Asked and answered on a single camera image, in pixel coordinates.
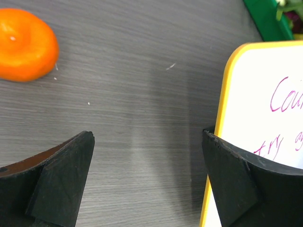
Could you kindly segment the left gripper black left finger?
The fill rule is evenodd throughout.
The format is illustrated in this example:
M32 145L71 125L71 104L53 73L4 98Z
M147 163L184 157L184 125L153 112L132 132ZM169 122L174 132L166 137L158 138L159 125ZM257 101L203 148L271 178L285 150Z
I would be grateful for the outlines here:
M2 227L76 225L95 137L83 131L47 151L0 169Z

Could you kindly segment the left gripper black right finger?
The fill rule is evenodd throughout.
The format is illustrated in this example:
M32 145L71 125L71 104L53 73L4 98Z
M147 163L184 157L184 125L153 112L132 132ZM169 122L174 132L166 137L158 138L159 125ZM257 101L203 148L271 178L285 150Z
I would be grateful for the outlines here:
M203 132L202 149L224 227L301 227L303 171Z

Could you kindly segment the orange framed whiteboard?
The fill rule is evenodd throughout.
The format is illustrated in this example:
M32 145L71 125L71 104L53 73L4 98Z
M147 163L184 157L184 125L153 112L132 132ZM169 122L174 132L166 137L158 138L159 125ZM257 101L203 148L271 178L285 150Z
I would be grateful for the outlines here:
M257 156L303 170L302 41L237 48L224 69L215 126L204 131ZM223 227L209 175L200 225Z

